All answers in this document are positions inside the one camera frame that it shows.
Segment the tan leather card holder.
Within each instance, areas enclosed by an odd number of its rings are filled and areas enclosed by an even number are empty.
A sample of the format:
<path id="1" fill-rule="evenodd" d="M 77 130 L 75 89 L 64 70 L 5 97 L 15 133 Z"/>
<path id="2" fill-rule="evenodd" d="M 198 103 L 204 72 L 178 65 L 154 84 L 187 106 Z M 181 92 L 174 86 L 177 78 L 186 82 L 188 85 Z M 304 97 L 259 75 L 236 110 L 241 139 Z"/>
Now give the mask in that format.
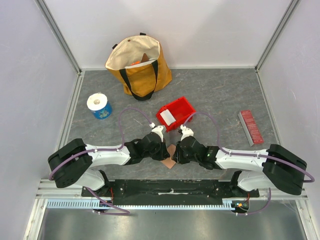
<path id="1" fill-rule="evenodd" d="M 176 146 L 171 144 L 169 147 L 167 147 L 167 151 L 169 153 L 169 157 L 167 157 L 164 160 L 161 160 L 160 162 L 163 165 L 165 165 L 168 169 L 172 169 L 176 165 L 176 162 L 173 159 L 174 153 L 176 151 Z"/>

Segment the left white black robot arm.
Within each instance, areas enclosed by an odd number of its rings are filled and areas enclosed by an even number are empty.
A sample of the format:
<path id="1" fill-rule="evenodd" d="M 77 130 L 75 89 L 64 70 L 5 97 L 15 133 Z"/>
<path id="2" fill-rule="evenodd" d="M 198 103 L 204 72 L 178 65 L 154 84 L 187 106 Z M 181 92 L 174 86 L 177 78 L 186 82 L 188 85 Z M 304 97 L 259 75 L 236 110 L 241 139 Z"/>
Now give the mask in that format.
<path id="1" fill-rule="evenodd" d="M 162 161 L 169 157 L 165 140 L 155 132 L 116 146 L 94 146 L 76 138 L 48 158 L 49 180 L 54 181 L 57 188 L 89 187 L 103 197 L 110 192 L 110 184 L 105 172 L 94 167 L 127 166 L 138 164 L 144 158 Z"/>

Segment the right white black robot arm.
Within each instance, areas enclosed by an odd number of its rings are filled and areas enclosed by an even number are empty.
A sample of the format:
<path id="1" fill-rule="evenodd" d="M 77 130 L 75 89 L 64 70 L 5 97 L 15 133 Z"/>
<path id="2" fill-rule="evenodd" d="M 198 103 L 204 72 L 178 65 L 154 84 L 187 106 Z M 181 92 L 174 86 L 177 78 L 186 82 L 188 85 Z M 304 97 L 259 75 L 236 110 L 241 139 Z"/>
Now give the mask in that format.
<path id="1" fill-rule="evenodd" d="M 298 196 L 307 168 L 304 160 L 278 144 L 262 150 L 234 150 L 204 146 L 193 136 L 177 143 L 173 159 L 179 164 L 197 162 L 207 170 L 235 169 L 229 184 L 229 191 L 235 197 L 265 188 Z"/>

